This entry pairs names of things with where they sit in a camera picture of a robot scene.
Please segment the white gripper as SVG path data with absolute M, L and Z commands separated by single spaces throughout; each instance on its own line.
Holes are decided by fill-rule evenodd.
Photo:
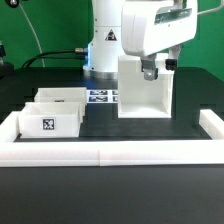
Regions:
M 126 0 L 121 12 L 121 43 L 127 55 L 146 57 L 165 49 L 166 69 L 175 71 L 182 43 L 197 29 L 196 0 Z M 142 60 L 146 80 L 158 78 L 155 60 Z

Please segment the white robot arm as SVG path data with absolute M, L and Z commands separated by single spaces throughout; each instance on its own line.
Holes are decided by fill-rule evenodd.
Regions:
M 194 38 L 196 0 L 91 0 L 93 38 L 84 74 L 116 79 L 122 54 L 145 58 L 162 50 L 175 59 L 178 47 Z

